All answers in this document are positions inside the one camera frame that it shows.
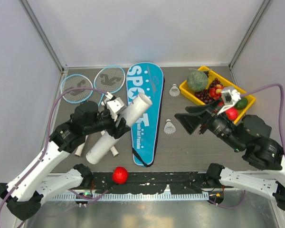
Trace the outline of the white shuttlecock tube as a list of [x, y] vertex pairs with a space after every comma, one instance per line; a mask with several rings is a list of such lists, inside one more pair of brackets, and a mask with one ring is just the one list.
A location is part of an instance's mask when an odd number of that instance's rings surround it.
[[121, 137], [131, 130], [133, 124], [151, 105], [152, 101], [150, 98], [143, 93], [139, 93], [117, 118], [117, 123], [115, 124], [117, 131], [114, 134], [106, 132], [102, 135], [86, 154], [87, 161], [91, 164], [97, 164]]

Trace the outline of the shuttlecock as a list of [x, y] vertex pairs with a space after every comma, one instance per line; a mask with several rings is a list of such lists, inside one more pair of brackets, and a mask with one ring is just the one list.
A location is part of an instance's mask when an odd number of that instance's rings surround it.
[[166, 123], [165, 123], [163, 131], [164, 131], [165, 134], [173, 134], [173, 133], [176, 132], [176, 128], [175, 128], [175, 126], [173, 125], [173, 123], [171, 122], [170, 119], [166, 120]]
[[171, 89], [169, 90], [169, 95], [172, 97], [177, 97], [180, 95], [180, 90], [176, 84], [173, 84]]

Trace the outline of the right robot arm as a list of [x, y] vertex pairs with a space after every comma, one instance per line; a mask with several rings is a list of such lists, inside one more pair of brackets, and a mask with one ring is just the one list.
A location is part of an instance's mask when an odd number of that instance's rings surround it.
[[175, 114], [188, 134], [212, 132], [230, 146], [234, 152], [244, 152], [243, 160], [252, 167], [265, 171], [270, 178], [261, 179], [233, 171], [223, 165], [211, 163], [205, 181], [211, 187], [219, 184], [275, 200], [285, 211], [285, 152], [270, 138], [271, 127], [256, 115], [245, 116], [235, 125], [226, 114], [219, 114], [222, 106], [214, 102], [202, 106], [187, 106], [185, 113]]

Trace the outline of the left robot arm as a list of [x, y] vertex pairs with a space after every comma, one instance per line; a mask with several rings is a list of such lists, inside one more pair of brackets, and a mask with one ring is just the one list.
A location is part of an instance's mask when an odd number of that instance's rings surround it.
[[56, 194], [78, 186], [89, 188], [93, 175], [83, 164], [75, 165], [65, 175], [59, 176], [57, 181], [47, 184], [41, 182], [86, 141], [86, 136], [105, 131], [106, 136], [120, 139], [130, 130], [129, 108], [119, 98], [107, 101], [101, 112], [93, 101], [77, 106], [70, 119], [56, 127], [45, 148], [20, 175], [9, 183], [0, 183], [0, 197], [9, 211], [25, 221]]

